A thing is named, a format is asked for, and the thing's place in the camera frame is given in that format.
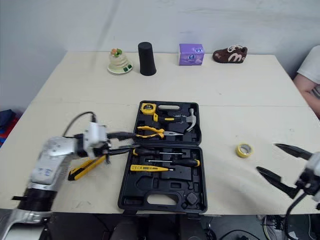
small box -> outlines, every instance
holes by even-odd
[[[201,65],[205,51],[202,44],[180,43],[179,65]]]

tool case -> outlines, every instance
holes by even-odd
[[[187,132],[190,122],[156,122],[152,115],[143,114],[141,107],[145,104],[155,104],[156,114],[163,116],[189,116],[190,109],[196,117],[196,123],[190,132]],[[167,102],[167,101],[142,101],[134,126],[134,133],[148,136],[154,134],[150,130],[137,129],[149,126],[165,131],[182,133],[183,135],[165,135],[141,138],[136,137],[136,144],[140,148],[158,150],[167,153],[183,153],[183,155],[128,155],[125,172],[122,180],[118,199],[118,206],[125,212],[135,214],[137,211],[167,211],[185,212],[189,214],[204,213],[207,208],[207,193],[205,181],[205,168],[201,143],[199,106],[194,102]],[[148,160],[170,161],[174,158],[193,158],[200,161],[200,166],[186,167],[172,165],[170,162],[148,162]],[[174,169],[172,171],[131,171],[131,165],[152,165]],[[148,201],[151,195],[166,195],[176,204],[152,204]]]

white sleeve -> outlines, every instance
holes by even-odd
[[[320,84],[320,45],[311,49],[297,72],[312,82]]]

black cup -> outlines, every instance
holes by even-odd
[[[140,42],[138,45],[140,73],[144,76],[152,76],[157,72],[154,60],[154,52],[150,42]]]

screwdriver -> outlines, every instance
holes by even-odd
[[[156,163],[171,163],[172,165],[180,165],[184,167],[199,167],[200,161],[193,158],[181,158],[181,159],[173,159],[170,161],[164,160],[147,160],[148,162],[156,162]]]
[[[164,171],[173,171],[172,168],[160,167],[160,166],[151,166],[151,165],[134,165],[130,166],[130,170],[134,172],[164,172]]]
[[[183,153],[181,152],[162,152],[159,150],[150,150],[147,148],[135,148],[132,151],[133,155],[135,156],[156,156],[159,154],[172,154],[172,155],[182,155]]]

